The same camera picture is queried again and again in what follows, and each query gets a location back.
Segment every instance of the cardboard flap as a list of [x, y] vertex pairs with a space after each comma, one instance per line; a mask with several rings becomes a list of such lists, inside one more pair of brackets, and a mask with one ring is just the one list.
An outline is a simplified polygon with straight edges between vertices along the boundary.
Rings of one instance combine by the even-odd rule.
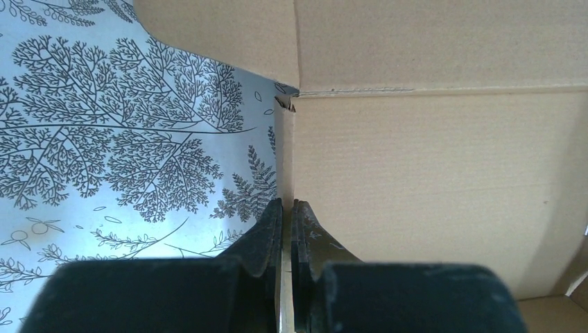
[[588, 86], [588, 2], [137, 0], [163, 43], [301, 94]]
[[588, 2], [297, 0], [301, 92], [588, 83]]
[[136, 0], [160, 42], [298, 87], [291, 0]]

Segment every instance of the fern illustration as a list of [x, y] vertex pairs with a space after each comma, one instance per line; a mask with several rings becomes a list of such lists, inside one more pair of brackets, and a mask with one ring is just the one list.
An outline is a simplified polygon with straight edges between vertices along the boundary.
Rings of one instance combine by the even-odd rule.
[[[96, 15], [104, 12], [104, 8], [98, 7], [99, 0], [69, 0], [45, 2], [40, 0], [0, 0], [0, 12], [6, 7], [13, 17], [20, 17], [23, 22], [46, 26], [47, 20], [37, 11], [42, 11], [51, 19], [71, 24], [73, 26], [93, 26], [96, 22], [85, 19], [82, 16]], [[124, 0], [103, 0], [106, 6], [122, 20], [133, 23], [137, 20], [135, 9]]]
[[[272, 150], [275, 152], [275, 134], [272, 127], [268, 130], [268, 136]], [[223, 189], [225, 200], [218, 201], [218, 207], [214, 208], [211, 218], [222, 219], [225, 216], [230, 218], [236, 214], [242, 222], [247, 222], [251, 216], [257, 221], [267, 204], [275, 197], [276, 180], [273, 167], [266, 166], [266, 163], [261, 161], [253, 146], [249, 146], [248, 157], [253, 181], [249, 182], [233, 173], [236, 191]]]

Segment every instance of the tree illustration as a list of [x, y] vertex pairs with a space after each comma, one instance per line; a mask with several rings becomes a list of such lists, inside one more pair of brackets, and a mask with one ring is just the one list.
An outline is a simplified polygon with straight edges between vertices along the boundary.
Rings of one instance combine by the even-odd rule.
[[0, 198], [28, 210], [106, 181], [150, 222], [208, 204], [223, 174], [196, 135], [241, 132], [241, 84], [227, 65], [147, 45], [119, 40], [110, 56], [61, 37], [18, 45], [21, 91], [0, 78]]
[[180, 141], [171, 135], [125, 130], [114, 137], [114, 156], [106, 179], [122, 191], [117, 200], [133, 207], [150, 222], [162, 221], [169, 210], [198, 210], [208, 204], [208, 193], [220, 179], [221, 166], [201, 149], [201, 140]]
[[[137, 20], [135, 9], [125, 0], [103, 0], [106, 6], [118, 17], [133, 23]], [[69, 0], [66, 1], [41, 1], [41, 0], [0, 0], [0, 12], [8, 8], [13, 17], [19, 17], [23, 22], [46, 26], [46, 17], [58, 22], [71, 24], [72, 26], [93, 26], [96, 22], [85, 19], [90, 15], [104, 12], [99, 6], [100, 0]]]
[[147, 127], [240, 131], [241, 84], [234, 68], [150, 38], [143, 52], [134, 40], [117, 40], [112, 64], [123, 73], [126, 94], [136, 103], [131, 118]]

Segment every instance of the cardboard box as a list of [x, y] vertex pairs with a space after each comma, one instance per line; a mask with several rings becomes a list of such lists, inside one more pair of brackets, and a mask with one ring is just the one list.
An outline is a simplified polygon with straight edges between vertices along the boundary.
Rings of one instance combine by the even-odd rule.
[[531, 332], [588, 332], [588, 280], [571, 293], [588, 271], [588, 2], [135, 9], [164, 43], [300, 89], [276, 112], [279, 191], [358, 257], [483, 264]]

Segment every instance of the branch drawing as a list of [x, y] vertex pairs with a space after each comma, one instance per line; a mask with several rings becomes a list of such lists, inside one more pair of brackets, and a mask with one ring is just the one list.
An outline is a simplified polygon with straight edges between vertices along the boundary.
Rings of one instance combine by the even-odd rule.
[[185, 256], [184, 253], [191, 253], [193, 255], [199, 255], [202, 257], [212, 258], [212, 257], [214, 257], [212, 254], [214, 254], [215, 252], [218, 252], [218, 251], [225, 250], [226, 248], [231, 246], [241, 236], [243, 236], [242, 230], [239, 230], [239, 232], [237, 232], [235, 229], [233, 229], [233, 231], [231, 232], [230, 229], [227, 229], [226, 234], [223, 234], [223, 232], [221, 231], [218, 238], [216, 236], [214, 236], [214, 238], [212, 239], [212, 242], [214, 245], [209, 250], [204, 251], [204, 252], [194, 252], [194, 251], [186, 250], [185, 248], [173, 246], [170, 244], [165, 244], [165, 245], [179, 250], [180, 254], [182, 255], [182, 258], [184, 258], [184, 256]]
[[27, 123], [22, 112], [15, 109], [17, 104], [20, 104], [20, 100], [16, 90], [8, 86], [5, 78], [0, 77], [0, 128], [20, 126]]
[[223, 174], [195, 136], [242, 132], [241, 84], [232, 67], [147, 45], [121, 39], [110, 57], [61, 37], [18, 45], [23, 96], [0, 79], [0, 198], [29, 210], [59, 205], [71, 186], [88, 198], [106, 181], [150, 222], [208, 204]]
[[[13, 17], [20, 17], [23, 22], [46, 26], [47, 20], [38, 12], [42, 11], [46, 17], [71, 24], [72, 26], [93, 26], [96, 22], [82, 18], [104, 12], [98, 7], [99, 0], [69, 0], [41, 1], [41, 0], [0, 0], [0, 12], [6, 8]], [[135, 9], [125, 0], [103, 0], [107, 7], [122, 20], [133, 23], [137, 20]]]
[[0, 293], [12, 293], [14, 282], [23, 282], [24, 285], [35, 279], [48, 278], [50, 275], [43, 275], [40, 267], [25, 269], [21, 262], [15, 262], [13, 258], [0, 258]]
[[[275, 134], [272, 127], [268, 130], [268, 137], [275, 154]], [[233, 173], [236, 191], [228, 188], [223, 189], [224, 200], [217, 202], [218, 207], [214, 208], [214, 214], [210, 215], [211, 218], [231, 218], [236, 214], [242, 222], [247, 222], [251, 216], [257, 221], [267, 204], [275, 197], [276, 180], [273, 167], [266, 166], [266, 163], [261, 161], [253, 146], [249, 146], [248, 157], [252, 182]]]
[[5, 321], [4, 320], [4, 319], [6, 319], [6, 317], [8, 316], [9, 313], [10, 313], [9, 307], [5, 307], [2, 309], [2, 311], [0, 311], [0, 326], [12, 324], [12, 321]]
[[204, 126], [219, 133], [243, 128], [241, 84], [234, 68], [154, 38], [143, 52], [134, 40], [117, 40], [112, 64], [124, 72], [123, 87], [135, 102], [130, 117], [145, 127]]
[[149, 237], [147, 234], [144, 234], [143, 237], [137, 236], [137, 239], [131, 239], [130, 237], [126, 237], [126, 239], [119, 238], [114, 233], [109, 233], [104, 235], [103, 231], [100, 229], [96, 229], [96, 231], [92, 231], [94, 238], [98, 241], [98, 246], [102, 246], [104, 244], [110, 246], [111, 250], [118, 250], [122, 247], [128, 248], [129, 253], [124, 254], [122, 256], [116, 255], [95, 255], [95, 256], [85, 256], [85, 255], [76, 255], [75, 257], [68, 257], [63, 255], [61, 248], [55, 244], [51, 244], [46, 248], [43, 248], [41, 252], [37, 254], [40, 256], [39, 262], [45, 261], [52, 261], [55, 262], [56, 265], [60, 266], [66, 264], [68, 262], [78, 262], [78, 261], [85, 261], [85, 260], [112, 260], [112, 259], [133, 259], [136, 255], [138, 255], [141, 251], [154, 246], [155, 244], [163, 241], [167, 237], [170, 237], [174, 232], [178, 231], [181, 227], [186, 224], [188, 219], [185, 219], [182, 224], [180, 224], [176, 229], [172, 230], [162, 238], [156, 239], [154, 237]]
[[223, 174], [212, 157], [200, 147], [202, 141], [176, 139], [172, 135], [125, 130], [114, 137], [114, 156], [108, 161], [106, 180], [122, 191], [120, 205], [133, 205], [149, 222], [165, 219], [170, 210], [184, 208], [196, 213], [208, 204], [214, 182]]

